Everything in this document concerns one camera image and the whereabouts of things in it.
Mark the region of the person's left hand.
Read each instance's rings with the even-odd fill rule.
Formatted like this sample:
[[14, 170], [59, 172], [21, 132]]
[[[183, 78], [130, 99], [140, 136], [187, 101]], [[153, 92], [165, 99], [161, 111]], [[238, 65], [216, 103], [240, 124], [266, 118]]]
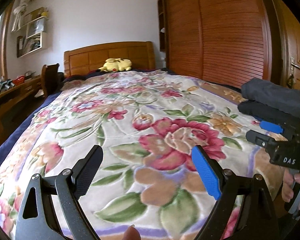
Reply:
[[122, 240], [141, 240], [140, 233], [136, 230], [135, 225], [131, 225], [123, 234]]

